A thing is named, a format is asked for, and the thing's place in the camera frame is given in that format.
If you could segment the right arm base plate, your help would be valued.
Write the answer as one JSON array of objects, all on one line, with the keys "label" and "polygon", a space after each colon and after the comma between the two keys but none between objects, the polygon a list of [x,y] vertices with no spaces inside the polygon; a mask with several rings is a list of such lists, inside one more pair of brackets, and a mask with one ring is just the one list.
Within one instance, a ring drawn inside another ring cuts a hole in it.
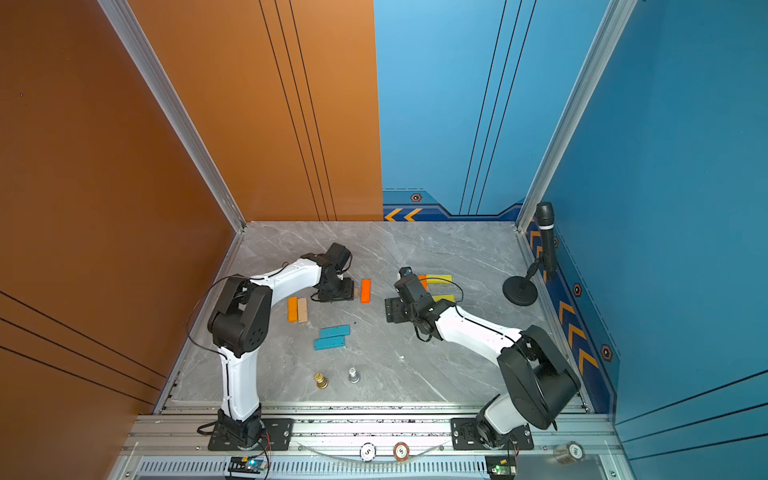
[{"label": "right arm base plate", "polygon": [[452,418],[450,424],[452,445],[457,451],[534,449],[528,424],[505,434],[497,432],[487,421],[477,418]]}]

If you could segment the teal block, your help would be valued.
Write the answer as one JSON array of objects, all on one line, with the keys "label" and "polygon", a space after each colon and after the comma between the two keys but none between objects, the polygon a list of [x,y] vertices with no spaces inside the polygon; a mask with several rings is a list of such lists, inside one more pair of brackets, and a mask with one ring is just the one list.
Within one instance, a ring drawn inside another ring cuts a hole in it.
[{"label": "teal block", "polygon": [[344,336],[348,336],[350,332],[351,332],[351,329],[349,325],[340,325],[340,326],[321,329],[319,337],[321,339],[344,337]]},{"label": "teal block", "polygon": [[314,341],[314,344],[313,344],[315,351],[343,348],[344,346],[345,346],[345,336],[332,336],[332,337],[318,338]]}]

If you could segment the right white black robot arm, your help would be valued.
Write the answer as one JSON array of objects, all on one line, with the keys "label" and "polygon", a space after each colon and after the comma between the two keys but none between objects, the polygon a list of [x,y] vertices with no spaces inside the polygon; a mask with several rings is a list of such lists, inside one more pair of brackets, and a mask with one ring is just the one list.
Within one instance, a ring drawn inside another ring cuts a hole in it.
[{"label": "right white black robot arm", "polygon": [[385,300],[386,321],[410,323],[417,338],[454,343],[500,369],[506,391],[493,397],[476,415],[477,442],[500,449],[525,442],[523,430],[546,430],[579,393],[581,381],[549,334],[532,325],[505,327],[436,300],[409,267],[399,270],[398,295]]}]

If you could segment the amber orange block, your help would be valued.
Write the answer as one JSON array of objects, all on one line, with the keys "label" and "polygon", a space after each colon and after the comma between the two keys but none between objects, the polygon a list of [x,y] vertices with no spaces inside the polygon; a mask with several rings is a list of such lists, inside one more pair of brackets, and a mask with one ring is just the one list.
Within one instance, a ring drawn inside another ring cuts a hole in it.
[{"label": "amber orange block", "polygon": [[287,320],[289,323],[296,323],[298,319],[298,298],[290,297],[287,303]]}]

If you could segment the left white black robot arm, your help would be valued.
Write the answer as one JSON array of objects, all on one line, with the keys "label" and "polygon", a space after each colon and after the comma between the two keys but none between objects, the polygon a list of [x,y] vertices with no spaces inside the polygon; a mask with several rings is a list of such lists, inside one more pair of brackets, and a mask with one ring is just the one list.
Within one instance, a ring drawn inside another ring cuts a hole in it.
[{"label": "left white black robot arm", "polygon": [[322,303],[354,298],[346,275],[353,255],[339,243],[324,253],[308,253],[271,272],[230,275],[208,319],[222,371],[223,399],[214,423],[211,450],[251,450],[266,437],[257,390],[258,350],[267,338],[271,309],[313,288]]}]

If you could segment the pale cream wooden block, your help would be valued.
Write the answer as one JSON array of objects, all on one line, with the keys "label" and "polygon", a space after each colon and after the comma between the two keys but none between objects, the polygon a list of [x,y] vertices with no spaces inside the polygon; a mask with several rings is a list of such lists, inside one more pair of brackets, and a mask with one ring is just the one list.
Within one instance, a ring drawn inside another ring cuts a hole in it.
[{"label": "pale cream wooden block", "polygon": [[300,324],[307,323],[309,320],[308,299],[306,297],[299,298],[297,301],[297,316],[297,321]]}]

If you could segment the yellow block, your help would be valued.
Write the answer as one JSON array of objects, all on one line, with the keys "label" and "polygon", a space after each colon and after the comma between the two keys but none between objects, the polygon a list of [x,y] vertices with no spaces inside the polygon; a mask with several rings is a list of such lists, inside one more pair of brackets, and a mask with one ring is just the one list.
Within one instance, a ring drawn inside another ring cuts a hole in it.
[{"label": "yellow block", "polygon": [[457,300],[454,295],[434,295],[433,296],[434,301],[440,301],[440,300],[446,300],[449,302],[456,303]]},{"label": "yellow block", "polygon": [[425,280],[429,284],[437,284],[437,283],[451,284],[453,282],[453,278],[451,275],[427,275],[425,277]]}]

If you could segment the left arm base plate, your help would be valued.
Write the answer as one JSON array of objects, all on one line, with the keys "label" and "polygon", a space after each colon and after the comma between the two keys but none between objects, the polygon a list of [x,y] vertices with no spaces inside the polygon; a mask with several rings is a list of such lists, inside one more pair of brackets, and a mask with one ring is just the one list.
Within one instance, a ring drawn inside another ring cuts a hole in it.
[{"label": "left arm base plate", "polygon": [[290,418],[262,418],[250,433],[238,435],[217,421],[209,437],[209,451],[262,451],[283,452],[289,449],[294,420]]}]

